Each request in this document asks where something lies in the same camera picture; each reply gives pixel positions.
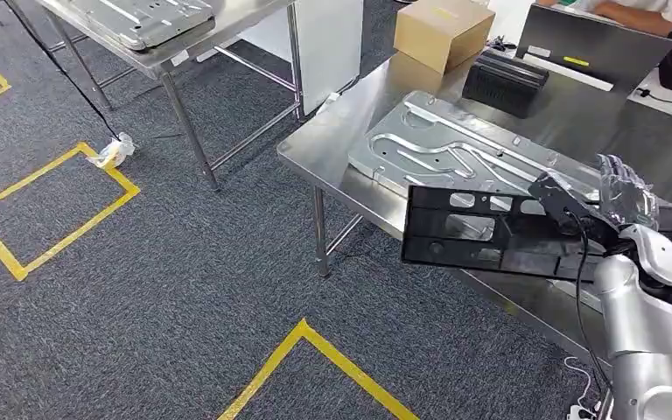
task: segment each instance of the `cable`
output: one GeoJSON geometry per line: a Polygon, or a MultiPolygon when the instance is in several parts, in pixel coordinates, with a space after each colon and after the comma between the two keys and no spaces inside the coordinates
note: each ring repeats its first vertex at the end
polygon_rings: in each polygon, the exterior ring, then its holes
{"type": "Polygon", "coordinates": [[[104,126],[107,127],[107,130],[109,130],[109,132],[112,133],[112,136],[113,136],[114,138],[116,138],[116,139],[119,139],[120,137],[117,135],[117,133],[115,133],[115,131],[112,129],[112,127],[109,126],[109,123],[107,122],[107,118],[104,116],[104,114],[102,114],[102,112],[96,107],[96,105],[94,105],[94,103],[91,102],[90,99],[88,99],[88,96],[86,96],[86,94],[83,93],[83,91],[81,90],[81,88],[79,87],[79,85],[77,85],[76,82],[75,82],[73,79],[71,79],[71,76],[68,75],[68,73],[66,72],[66,70],[65,70],[65,69],[60,65],[60,63],[55,59],[55,56],[53,56],[53,54],[47,49],[47,47],[45,46],[45,44],[43,44],[42,41],[37,37],[37,35],[35,35],[34,33],[32,33],[32,31],[30,31],[29,27],[27,26],[27,24],[25,23],[25,21],[22,19],[22,17],[19,16],[19,14],[16,13],[16,12],[11,8],[11,4],[9,4],[9,2],[5,2],[5,3],[6,3],[6,5],[9,7],[9,10],[11,11],[11,13],[17,18],[17,20],[19,21],[19,23],[22,25],[22,27],[24,28],[24,30],[27,32],[27,34],[29,34],[30,38],[32,38],[32,41],[34,41],[35,44],[37,44],[37,45],[39,46],[39,49],[42,50],[42,52],[45,53],[45,55],[47,56],[47,58],[50,59],[50,61],[52,62],[52,64],[58,68],[58,71],[59,71],[61,74],[63,74],[64,76],[66,76],[66,79],[68,79],[68,81],[71,82],[71,84],[73,85],[73,87],[74,87],[77,91],[79,91],[79,94],[81,95],[81,97],[84,99],[84,101],[86,101],[86,102],[88,103],[88,106],[90,106],[91,109],[93,109],[94,112],[99,116],[99,118],[101,119],[101,121],[104,123],[104,126]]]}
{"type": "MultiPolygon", "coordinates": [[[[581,257],[581,263],[578,265],[578,273],[576,274],[576,313],[578,316],[578,327],[581,329],[581,333],[584,336],[584,343],[586,344],[586,349],[589,351],[589,355],[591,356],[593,365],[596,368],[596,372],[598,372],[598,374],[601,376],[602,380],[604,381],[604,384],[606,385],[606,388],[611,389],[612,383],[609,381],[609,378],[606,376],[606,373],[604,373],[604,369],[601,367],[601,364],[599,363],[599,357],[597,357],[596,352],[593,350],[591,342],[589,341],[589,337],[586,334],[586,330],[584,328],[583,317],[581,317],[581,275],[584,272],[586,257],[588,257],[589,255],[589,237],[584,229],[584,224],[581,222],[578,216],[568,210],[566,210],[565,213],[569,217],[571,217],[578,225],[578,230],[581,231],[581,241],[583,242],[584,246],[584,254],[581,257]]],[[[606,389],[602,388],[601,384],[599,383],[599,378],[595,374],[594,374],[594,380],[596,381],[596,386],[599,392],[603,395],[606,389]]]]}
{"type": "Polygon", "coordinates": [[[650,93],[650,89],[644,89],[642,87],[638,87],[635,90],[639,90],[640,91],[640,96],[642,96],[643,98],[650,97],[650,98],[655,99],[658,102],[672,103],[672,101],[670,101],[668,99],[663,99],[663,98],[659,98],[658,96],[653,96],[653,94],[650,93]]]}
{"type": "Polygon", "coordinates": [[[581,394],[581,396],[579,396],[578,399],[577,399],[578,407],[580,407],[581,410],[583,410],[583,411],[589,413],[589,414],[592,415],[593,417],[596,417],[596,413],[594,413],[594,412],[591,411],[590,409],[587,409],[587,408],[584,406],[584,398],[586,398],[586,394],[589,393],[589,388],[591,387],[591,376],[589,375],[588,372],[586,372],[586,371],[583,370],[582,368],[580,368],[580,367],[575,367],[575,366],[572,366],[572,365],[569,365],[569,364],[568,364],[568,361],[571,360],[571,359],[578,360],[578,357],[575,357],[575,356],[568,356],[568,357],[566,357],[565,359],[563,359],[563,364],[564,364],[566,367],[568,367],[568,368],[570,368],[570,369],[572,369],[572,370],[575,370],[576,372],[580,372],[580,373],[586,375],[586,388],[584,388],[584,392],[583,392],[583,393],[581,394]]]}
{"type": "Polygon", "coordinates": [[[486,46],[493,48],[494,50],[504,53],[506,50],[515,50],[516,44],[511,42],[504,42],[503,35],[500,35],[490,41],[486,42],[486,46]]]}

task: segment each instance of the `carpet floor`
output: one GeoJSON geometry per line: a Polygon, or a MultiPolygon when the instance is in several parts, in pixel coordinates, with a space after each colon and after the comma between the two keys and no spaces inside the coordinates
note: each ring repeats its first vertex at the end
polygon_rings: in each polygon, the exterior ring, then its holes
{"type": "MultiPolygon", "coordinates": [[[[56,35],[20,2],[43,37],[56,35]]],[[[400,4],[366,0],[364,76],[392,53],[400,4]]],[[[0,192],[109,133],[0,3],[0,192]]],[[[245,42],[233,50],[287,77],[245,42]]],[[[98,79],[124,64],[92,41],[98,79]]],[[[81,82],[78,63],[58,58],[81,82]]],[[[199,138],[218,156],[291,94],[230,59],[176,77],[199,138]]],[[[564,418],[585,378],[561,348],[449,272],[400,264],[367,223],[313,265],[310,187],[277,160],[285,119],[224,165],[219,193],[197,169],[165,92],[134,73],[107,88],[109,123],[139,147],[120,172],[140,193],[22,282],[0,260],[0,418],[217,418],[301,319],[421,418],[564,418]]],[[[0,201],[0,239],[22,265],[115,202],[123,189],[81,155],[0,201]]],[[[351,217],[326,199],[333,235],[351,217]]],[[[240,418],[391,418],[318,348],[299,341],[240,418]]]]}

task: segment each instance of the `white cable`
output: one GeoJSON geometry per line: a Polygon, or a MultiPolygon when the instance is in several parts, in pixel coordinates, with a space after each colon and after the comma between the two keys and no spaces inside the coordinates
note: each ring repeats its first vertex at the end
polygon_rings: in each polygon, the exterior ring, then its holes
{"type": "Polygon", "coordinates": [[[567,368],[569,368],[569,369],[575,370],[576,372],[580,372],[580,373],[586,375],[586,388],[584,388],[584,393],[581,394],[581,396],[580,396],[580,397],[578,398],[578,400],[577,400],[577,402],[578,402],[578,407],[580,407],[581,410],[583,410],[583,411],[589,413],[590,415],[592,415],[592,418],[596,418],[596,413],[594,413],[594,412],[591,411],[590,409],[587,409],[587,408],[584,406],[584,403],[583,403],[583,399],[586,398],[586,394],[589,393],[589,388],[591,387],[591,376],[589,375],[588,372],[586,372],[586,371],[583,370],[582,368],[569,365],[569,364],[568,364],[568,361],[571,360],[571,359],[578,360],[578,357],[568,356],[568,357],[566,357],[565,359],[563,359],[563,364],[564,364],[567,368]]]}

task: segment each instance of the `plastic bag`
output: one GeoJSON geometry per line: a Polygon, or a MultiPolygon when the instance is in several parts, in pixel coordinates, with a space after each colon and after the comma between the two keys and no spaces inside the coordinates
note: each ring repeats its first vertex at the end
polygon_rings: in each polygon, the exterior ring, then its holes
{"type": "Polygon", "coordinates": [[[87,157],[86,160],[96,165],[97,168],[107,169],[117,167],[124,162],[127,156],[132,156],[132,153],[135,151],[132,137],[125,133],[120,133],[119,137],[119,140],[112,137],[112,143],[101,149],[98,157],[87,157]]]}
{"type": "Polygon", "coordinates": [[[658,198],[633,168],[614,155],[597,155],[600,163],[600,210],[615,225],[637,223],[658,229],[658,198]]]}

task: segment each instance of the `stainless steel table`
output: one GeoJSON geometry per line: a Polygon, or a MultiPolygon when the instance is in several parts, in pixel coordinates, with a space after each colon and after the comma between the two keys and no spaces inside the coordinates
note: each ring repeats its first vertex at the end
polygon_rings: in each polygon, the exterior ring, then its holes
{"type": "MultiPolygon", "coordinates": [[[[32,24],[26,15],[19,9],[14,0],[4,0],[27,25],[27,30],[37,35],[32,24]]],[[[214,27],[211,24],[202,24],[189,31],[186,31],[175,38],[172,38],[161,45],[148,50],[138,52],[125,48],[111,34],[107,34],[86,20],[85,16],[77,13],[69,6],[69,0],[36,0],[45,8],[48,18],[51,20],[56,32],[60,35],[62,43],[54,45],[50,51],[57,51],[62,47],[67,48],[73,56],[79,61],[80,66],[86,73],[91,82],[94,91],[98,94],[99,101],[105,108],[111,108],[107,96],[103,92],[110,83],[119,80],[123,76],[138,71],[153,80],[161,80],[166,93],[171,99],[171,105],[177,114],[187,138],[192,146],[194,155],[199,161],[202,173],[209,180],[212,188],[219,190],[217,179],[214,176],[214,170],[227,162],[232,156],[243,150],[247,145],[255,141],[266,130],[274,126],[287,115],[294,113],[296,118],[303,117],[303,91],[302,79],[300,73],[299,45],[297,18],[295,13],[295,0],[211,0],[209,3],[214,9],[214,27]],[[262,19],[273,14],[275,11],[287,8],[287,18],[290,29],[290,47],[292,50],[292,82],[283,80],[275,74],[260,68],[255,64],[239,57],[220,45],[229,41],[238,33],[256,25],[262,19]],[[71,26],[82,32],[95,42],[107,48],[114,55],[124,60],[129,68],[119,74],[109,77],[106,80],[97,81],[89,71],[83,58],[79,55],[74,46],[74,42],[81,38],[71,39],[63,28],[60,20],[68,22],[71,26]],[[295,95],[295,101],[282,113],[275,116],[272,120],[266,122],[260,129],[256,130],[250,136],[240,141],[230,151],[218,157],[212,163],[207,159],[205,152],[197,138],[196,131],[189,120],[179,93],[173,83],[172,71],[186,61],[193,60],[202,53],[215,49],[232,60],[243,64],[244,66],[267,77],[275,83],[288,88],[295,95]]]]}
{"type": "MultiPolygon", "coordinates": [[[[348,151],[354,142],[365,141],[365,133],[417,89],[433,89],[440,99],[582,162],[593,163],[597,152],[618,154],[653,182],[665,200],[672,201],[672,115],[552,74],[538,98],[535,115],[520,120],[461,99],[468,66],[434,80],[438,76],[431,70],[427,72],[398,53],[279,144],[283,162],[313,185],[316,260],[322,276],[328,273],[331,251],[362,218],[402,238],[406,200],[350,166],[348,151]],[[357,213],[331,243],[326,243],[323,192],[357,213]]],[[[589,359],[582,346],[575,299],[550,282],[480,271],[453,272],[568,352],[589,359]]],[[[591,345],[603,356],[601,314],[585,305],[582,309],[591,345]]]]}

